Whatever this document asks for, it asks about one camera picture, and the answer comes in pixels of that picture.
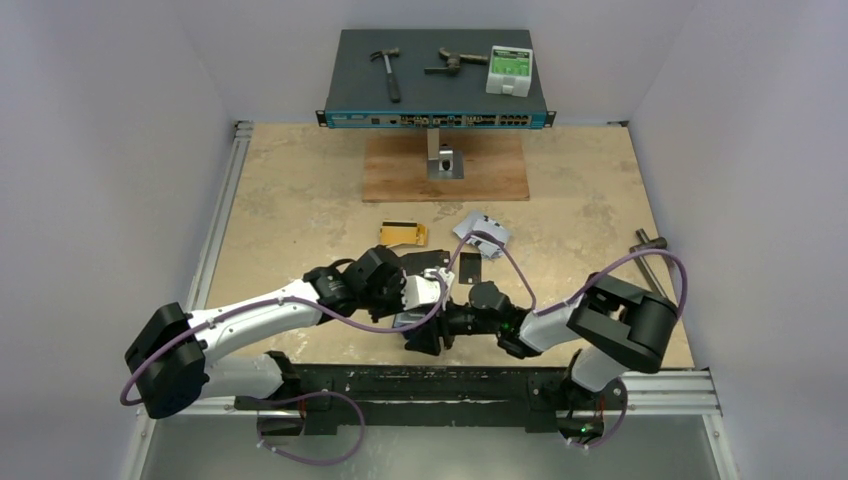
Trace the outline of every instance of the yellow object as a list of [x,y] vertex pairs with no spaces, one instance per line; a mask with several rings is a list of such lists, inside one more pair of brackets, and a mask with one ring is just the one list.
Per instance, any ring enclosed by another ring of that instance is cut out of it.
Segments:
[[387,247],[397,245],[427,245],[427,227],[415,222],[383,222],[380,227],[380,244]]

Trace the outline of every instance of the cable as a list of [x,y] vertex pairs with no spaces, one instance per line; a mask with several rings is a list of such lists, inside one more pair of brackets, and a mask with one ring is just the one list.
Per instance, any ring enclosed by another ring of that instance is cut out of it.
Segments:
[[150,368],[150,365],[152,365],[153,362],[155,362],[156,360],[159,360],[159,357],[161,357],[162,355],[164,355],[165,353],[170,351],[175,346],[186,341],[186,339],[188,339],[189,337],[192,337],[192,336],[202,332],[203,330],[206,330],[212,324],[221,323],[221,322],[223,322],[224,320],[226,320],[230,317],[234,317],[236,315],[242,314],[244,312],[249,312],[249,311],[257,309],[257,308],[267,307],[267,306],[271,306],[271,305],[278,305],[278,304],[279,304],[279,302],[276,298],[269,298],[269,299],[266,299],[266,300],[259,300],[259,301],[253,302],[253,303],[248,303],[248,304],[242,305],[240,307],[236,307],[232,310],[226,311],[226,312],[218,315],[217,317],[213,318],[211,322],[203,322],[203,323],[201,323],[201,324],[199,324],[195,327],[192,327],[192,328],[180,333],[176,337],[172,338],[171,341],[162,345],[161,347],[159,347],[158,350],[153,352],[153,354],[150,355],[147,358],[147,360],[141,362],[141,365],[139,365],[138,368],[136,368],[135,371],[132,373],[132,375],[130,375],[129,380],[127,380],[126,385],[124,385],[124,388],[121,390],[121,405],[130,407],[130,406],[133,406],[133,405],[138,405],[142,402],[141,398],[134,398],[132,400],[127,398],[127,396],[130,393],[130,389],[132,388],[133,385],[135,385],[135,382],[138,381],[138,379],[141,377],[141,375],[144,374],[144,372],[146,372],[148,368]]
[[448,261],[447,269],[453,269],[453,266],[456,263],[456,259],[459,258],[459,252],[462,251],[462,247],[465,245],[466,242],[468,242],[468,239],[470,239],[472,236],[483,237],[488,241],[494,243],[501,250],[503,250],[504,255],[506,255],[506,258],[509,259],[509,263],[512,264],[512,268],[515,269],[515,273],[518,274],[518,278],[520,278],[521,282],[524,284],[525,290],[527,290],[527,293],[530,294],[530,311],[535,310],[536,294],[533,292],[533,289],[530,288],[530,282],[527,281],[527,277],[524,276],[524,272],[522,272],[518,264],[515,263],[515,259],[512,258],[512,255],[510,255],[509,250],[506,249],[506,245],[486,232],[481,232],[479,230],[471,230],[470,232],[466,233],[465,236],[462,237],[462,240],[459,241],[459,245],[456,247],[456,250],[454,250],[453,255],[451,255],[450,261]]
[[286,399],[286,400],[277,400],[277,401],[258,400],[258,399],[254,399],[254,400],[258,400],[260,403],[263,403],[263,404],[265,404],[269,407],[281,407],[281,406],[287,405],[289,403],[300,402],[301,400],[308,400],[310,398],[315,398],[315,397],[335,397],[335,398],[344,400],[351,407],[353,407],[353,410],[356,412],[356,416],[359,417],[359,437],[356,439],[356,443],[353,444],[353,446],[350,448],[350,450],[348,450],[347,452],[345,452],[342,455],[339,455],[338,457],[328,458],[326,460],[325,459],[317,459],[317,458],[301,457],[300,455],[295,455],[293,453],[286,452],[285,450],[280,450],[279,448],[274,447],[272,445],[268,445],[268,443],[265,442],[265,439],[262,438],[262,432],[259,430],[258,427],[256,429],[256,436],[259,438],[259,443],[256,444],[256,447],[257,448],[265,447],[271,453],[276,453],[277,455],[280,455],[282,457],[286,457],[290,460],[294,460],[295,462],[303,463],[303,464],[306,464],[306,465],[312,465],[312,466],[316,466],[316,467],[326,467],[326,466],[330,466],[330,465],[335,465],[337,463],[342,463],[345,460],[347,460],[348,458],[352,457],[353,454],[355,454],[356,451],[359,450],[359,447],[362,446],[362,441],[365,439],[365,415],[362,413],[362,409],[359,407],[359,405],[357,405],[356,402],[354,402],[352,398],[350,398],[346,395],[343,395],[341,393],[338,393],[338,392],[321,391],[321,392],[307,393],[305,395],[300,395],[298,397],[292,397],[292,398],[289,398],[289,399]]
[[410,323],[409,325],[404,325],[402,327],[380,328],[380,327],[372,327],[370,325],[365,325],[364,323],[359,323],[356,320],[345,317],[344,315],[342,315],[338,312],[334,312],[334,311],[330,310],[329,308],[327,308],[323,305],[315,303],[311,300],[306,300],[305,298],[283,297],[282,301],[284,303],[291,302],[291,303],[299,303],[301,305],[306,305],[307,307],[314,308],[315,310],[318,310],[319,312],[323,313],[324,315],[328,315],[328,316],[330,316],[330,317],[332,317],[332,318],[334,318],[334,319],[336,319],[336,320],[338,320],[342,323],[350,325],[351,327],[354,327],[354,328],[358,328],[360,330],[365,330],[366,332],[371,332],[371,333],[403,333],[403,332],[406,332],[406,331],[409,331],[409,330],[416,329],[416,328],[420,327],[421,325],[424,325],[425,323],[429,322],[431,318],[436,316],[436,314],[439,312],[439,309],[442,307],[442,303],[445,300],[445,295],[447,295],[448,286],[445,284],[445,281],[442,280],[442,277],[437,275],[435,278],[436,278],[436,281],[439,282],[439,290],[441,292],[439,294],[439,300],[433,305],[433,308],[431,308],[430,311],[427,312],[427,315],[424,315],[424,317],[422,317],[420,320],[416,321],[415,323]]
[[536,312],[536,315],[547,315],[551,312],[555,312],[561,308],[571,305],[578,298],[580,298],[581,295],[586,293],[586,291],[595,286],[595,284],[598,283],[601,278],[605,277],[606,275],[609,275],[610,272],[629,262],[630,260],[633,260],[637,257],[644,257],[646,255],[660,255],[668,258],[669,260],[674,262],[675,265],[677,265],[677,270],[680,272],[680,300],[677,302],[677,318],[680,319],[680,316],[683,315],[683,308],[686,306],[686,297],[689,294],[689,277],[686,274],[686,267],[683,265],[683,260],[681,260],[680,257],[669,252],[668,250],[663,250],[659,248],[648,248],[645,250],[639,250],[619,258],[618,260],[609,264],[609,266],[607,266],[600,272],[596,273],[595,275],[592,275],[592,278],[586,281],[586,283],[583,284],[582,287],[577,289],[577,291],[574,292],[574,294],[568,300],[544,308]]

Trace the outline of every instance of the plywood surface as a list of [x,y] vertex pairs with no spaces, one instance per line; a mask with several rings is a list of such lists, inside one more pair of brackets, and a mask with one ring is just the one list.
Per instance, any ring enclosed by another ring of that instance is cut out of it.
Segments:
[[368,139],[364,201],[508,201],[530,197],[520,135],[442,134],[442,143],[462,152],[465,178],[430,180],[426,139],[421,132],[416,133]]
[[[451,229],[469,211],[494,217],[512,230],[508,246],[539,306],[569,296],[590,272],[626,254],[636,242],[636,229],[656,234],[626,129],[555,127],[521,133],[530,186],[526,202],[363,203],[364,154],[374,135],[392,133],[256,125],[215,270],[210,307],[280,288],[335,259],[359,256],[377,242],[383,220],[424,223],[430,229],[428,248],[452,250],[457,239]],[[671,291],[662,262],[651,263]],[[646,286],[633,264],[617,275]],[[513,302],[528,305],[529,297],[506,259],[484,261],[483,279],[495,281]],[[455,286],[454,299],[465,301],[468,288]],[[354,318],[366,321],[364,313]],[[383,324],[388,326],[388,319]],[[367,333],[329,322],[277,335],[239,353],[274,349],[296,362],[561,366],[586,346],[572,342],[522,361],[506,355],[488,336],[457,337],[454,348],[439,357],[407,352],[403,343],[399,334]],[[664,366],[692,366],[682,324],[674,331]]]

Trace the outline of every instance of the white wall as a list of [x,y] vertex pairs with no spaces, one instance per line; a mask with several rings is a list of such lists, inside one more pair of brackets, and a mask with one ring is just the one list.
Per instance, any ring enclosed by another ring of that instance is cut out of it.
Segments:
[[631,124],[748,479],[848,477],[848,4],[702,0]]
[[0,65],[0,478],[115,478],[123,353],[186,294],[232,127],[163,0],[0,2]]
[[342,28],[527,28],[557,122],[603,123],[633,115],[695,0],[175,2],[238,119],[314,122]]

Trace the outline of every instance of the green label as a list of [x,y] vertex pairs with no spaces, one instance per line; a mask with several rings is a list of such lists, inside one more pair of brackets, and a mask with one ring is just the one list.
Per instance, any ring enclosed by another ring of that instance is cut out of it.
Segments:
[[530,76],[530,52],[495,50],[492,52],[492,73],[500,75]]

